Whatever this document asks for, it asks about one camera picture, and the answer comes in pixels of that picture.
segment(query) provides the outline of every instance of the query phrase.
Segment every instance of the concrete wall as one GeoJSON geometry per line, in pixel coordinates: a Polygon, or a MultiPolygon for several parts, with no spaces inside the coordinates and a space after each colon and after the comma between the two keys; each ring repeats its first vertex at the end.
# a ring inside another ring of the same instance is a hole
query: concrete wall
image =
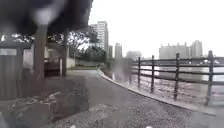
{"type": "Polygon", "coordinates": [[[67,68],[75,67],[75,59],[67,58],[67,68]]]}
{"type": "MultiPolygon", "coordinates": [[[[23,67],[33,70],[33,56],[34,56],[34,45],[31,46],[31,49],[24,50],[23,52],[23,67]]],[[[44,58],[48,58],[48,48],[45,47],[44,58]]]]}

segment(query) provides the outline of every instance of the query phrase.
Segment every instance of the paved path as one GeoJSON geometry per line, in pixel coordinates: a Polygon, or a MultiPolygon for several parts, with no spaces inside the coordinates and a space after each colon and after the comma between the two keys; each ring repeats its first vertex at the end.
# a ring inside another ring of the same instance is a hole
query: paved path
{"type": "Polygon", "coordinates": [[[222,122],[130,92],[101,78],[96,71],[68,74],[86,77],[90,109],[46,128],[219,128],[222,122]]]}

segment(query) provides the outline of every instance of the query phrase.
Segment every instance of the water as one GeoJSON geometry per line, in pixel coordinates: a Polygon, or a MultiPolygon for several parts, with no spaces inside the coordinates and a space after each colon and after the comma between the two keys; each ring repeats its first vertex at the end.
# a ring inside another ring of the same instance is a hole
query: water
{"type": "MultiPolygon", "coordinates": [[[[142,66],[142,69],[151,69],[150,66],[142,66]]],[[[166,70],[173,70],[175,71],[174,68],[163,68],[166,70]]],[[[208,68],[180,68],[180,71],[203,71],[203,72],[209,72],[208,68]]],[[[128,83],[129,79],[128,76],[122,73],[121,70],[115,71],[116,73],[113,74],[113,79],[116,80],[117,82],[120,83],[128,83]]],[[[214,72],[224,72],[224,68],[214,68],[214,72]]],[[[151,74],[150,71],[141,71],[143,74],[151,74]]],[[[169,75],[171,77],[175,77],[175,74],[168,74],[168,73],[159,73],[155,72],[155,75],[162,75],[166,76],[169,75]]],[[[194,79],[194,80],[205,80],[208,81],[208,76],[206,75],[188,75],[188,74],[180,74],[181,78],[184,79],[194,79]]],[[[137,81],[137,76],[133,75],[132,80],[137,81]]],[[[146,78],[146,77],[141,77],[141,88],[147,88],[150,91],[150,85],[151,85],[151,78],[146,78]]],[[[224,81],[224,76],[214,76],[213,81],[224,81]]],[[[174,81],[165,81],[165,80],[159,80],[155,79],[155,94],[173,98],[173,90],[174,90],[174,81]]],[[[203,85],[203,84],[192,84],[192,83],[183,83],[179,82],[179,93],[178,98],[179,100],[183,100],[185,102],[190,102],[193,104],[204,104],[205,103],[205,97],[207,95],[207,88],[208,85],[203,85]]],[[[224,99],[224,86],[217,86],[213,85],[212,86],[212,104],[224,104],[222,101],[224,99]]]]}

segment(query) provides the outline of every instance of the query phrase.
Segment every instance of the river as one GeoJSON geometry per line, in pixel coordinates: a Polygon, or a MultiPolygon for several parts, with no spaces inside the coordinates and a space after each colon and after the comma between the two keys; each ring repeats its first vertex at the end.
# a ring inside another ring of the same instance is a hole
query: river
{"type": "MultiPolygon", "coordinates": [[[[144,69],[150,69],[150,66],[142,66],[141,68],[144,69]]],[[[174,68],[163,68],[166,70],[175,70],[174,68]]],[[[180,71],[203,71],[203,72],[209,72],[208,68],[180,68],[180,71]]],[[[113,75],[113,79],[115,79],[118,82],[125,82],[127,83],[129,78],[121,73],[121,70],[118,70],[117,72],[119,73],[115,73],[116,75],[113,75]]],[[[214,68],[214,72],[224,72],[224,68],[214,68]]],[[[144,74],[151,74],[150,71],[141,71],[141,73],[144,74]]],[[[155,72],[155,75],[168,75],[167,73],[161,73],[159,74],[158,72],[155,72]]],[[[189,78],[189,79],[195,79],[195,80],[206,80],[208,81],[208,76],[203,75],[186,75],[186,74],[181,74],[180,75],[181,78],[189,78]]],[[[137,77],[136,76],[132,76],[132,80],[136,81],[137,77]]],[[[151,78],[145,78],[145,77],[141,77],[141,84],[146,85],[147,88],[150,87],[150,81],[151,78]]],[[[224,81],[224,76],[220,75],[220,76],[214,76],[213,77],[213,81],[224,81]]],[[[203,85],[203,84],[191,84],[191,83],[179,83],[180,88],[182,88],[182,90],[180,89],[179,92],[182,93],[183,95],[181,96],[181,94],[179,95],[179,99],[184,99],[187,102],[196,102],[197,104],[203,104],[205,102],[205,97],[207,95],[207,85],[203,85]],[[195,98],[195,100],[190,99],[188,96],[186,95],[190,95],[191,97],[199,97],[198,99],[195,98]]],[[[171,81],[164,81],[164,80],[155,80],[155,88],[156,88],[156,93],[159,95],[165,95],[167,97],[173,97],[173,88],[174,88],[174,82],[171,81]]],[[[212,104],[224,104],[224,86],[219,86],[219,85],[213,85],[212,86],[212,104]]]]}

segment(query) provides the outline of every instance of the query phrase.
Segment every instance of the fence post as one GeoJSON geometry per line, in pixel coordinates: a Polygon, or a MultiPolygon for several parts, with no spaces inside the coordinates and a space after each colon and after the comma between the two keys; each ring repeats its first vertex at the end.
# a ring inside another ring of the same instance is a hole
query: fence post
{"type": "Polygon", "coordinates": [[[154,61],[154,55],[152,55],[151,93],[154,93],[154,68],[155,68],[155,61],[154,61]]]}
{"type": "Polygon", "coordinates": [[[207,97],[206,97],[206,102],[205,102],[206,106],[208,106],[210,98],[211,98],[211,90],[212,90],[212,82],[213,82],[214,58],[213,58],[212,51],[209,51],[208,59],[209,59],[210,65],[209,65],[208,91],[207,91],[207,97]]]}
{"type": "Polygon", "coordinates": [[[180,53],[176,53],[176,76],[175,76],[175,87],[174,87],[174,100],[177,100],[178,88],[179,88],[179,61],[180,53]]]}
{"type": "Polygon", "coordinates": [[[133,60],[130,60],[129,63],[128,63],[128,68],[129,68],[129,84],[131,84],[131,82],[132,82],[132,63],[133,63],[133,60]]]}
{"type": "Polygon", "coordinates": [[[141,58],[138,57],[138,89],[140,90],[141,58]]]}

